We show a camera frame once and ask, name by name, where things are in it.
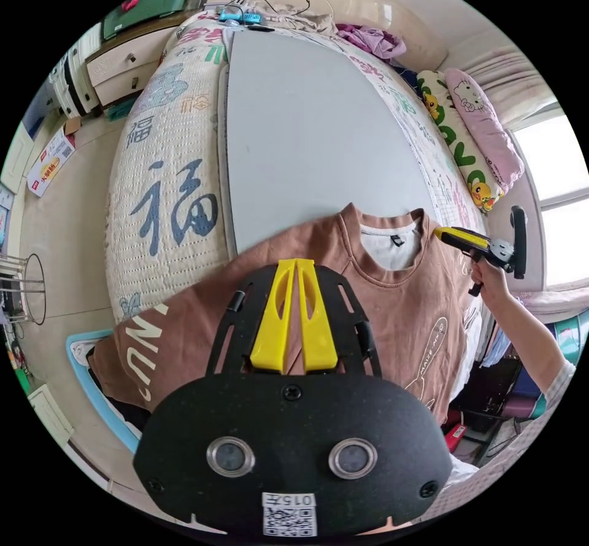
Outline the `person's left hand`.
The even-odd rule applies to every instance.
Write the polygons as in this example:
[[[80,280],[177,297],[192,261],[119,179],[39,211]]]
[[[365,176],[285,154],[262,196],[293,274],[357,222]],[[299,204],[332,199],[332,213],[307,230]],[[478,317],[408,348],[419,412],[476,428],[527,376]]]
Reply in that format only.
[[[367,536],[367,535],[371,535],[371,534],[388,533],[388,532],[391,532],[391,531],[395,531],[397,529],[406,528],[406,527],[411,526],[411,525],[412,525],[412,522],[411,521],[410,522],[403,523],[403,524],[400,524],[400,525],[394,525],[392,523],[392,519],[389,517],[387,519],[387,523],[384,526],[381,526],[381,527],[378,527],[378,528],[371,529],[369,531],[365,531],[365,532],[359,533],[359,534],[357,534],[357,536]]]

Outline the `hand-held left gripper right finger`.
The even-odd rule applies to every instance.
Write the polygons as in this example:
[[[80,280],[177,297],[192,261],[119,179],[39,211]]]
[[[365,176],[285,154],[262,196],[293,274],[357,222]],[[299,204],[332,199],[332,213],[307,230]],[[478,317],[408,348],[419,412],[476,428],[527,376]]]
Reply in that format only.
[[[298,286],[304,372],[332,371],[337,353],[312,260],[298,260]]]

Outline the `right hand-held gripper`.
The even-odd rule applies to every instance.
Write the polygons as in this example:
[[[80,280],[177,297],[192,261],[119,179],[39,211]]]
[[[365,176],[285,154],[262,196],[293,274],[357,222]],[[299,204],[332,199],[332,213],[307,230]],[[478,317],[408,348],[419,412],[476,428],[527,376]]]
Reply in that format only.
[[[484,258],[490,265],[507,274],[515,271],[515,249],[506,241],[488,239],[474,231],[457,227],[438,227],[435,235],[441,242],[469,253],[475,262]]]

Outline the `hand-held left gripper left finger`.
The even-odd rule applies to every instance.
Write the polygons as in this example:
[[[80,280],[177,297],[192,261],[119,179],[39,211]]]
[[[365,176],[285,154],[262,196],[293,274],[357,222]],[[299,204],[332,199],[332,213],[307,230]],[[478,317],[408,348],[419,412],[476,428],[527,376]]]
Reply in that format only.
[[[295,260],[280,260],[250,353],[254,369],[285,374]]]

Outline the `person's right hand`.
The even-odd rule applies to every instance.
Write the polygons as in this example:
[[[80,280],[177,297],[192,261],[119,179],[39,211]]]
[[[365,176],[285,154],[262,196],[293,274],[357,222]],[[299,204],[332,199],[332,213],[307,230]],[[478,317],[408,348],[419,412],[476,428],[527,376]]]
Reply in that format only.
[[[485,258],[471,259],[471,279],[480,286],[480,295],[490,312],[500,309],[511,297],[507,287],[506,275]]]

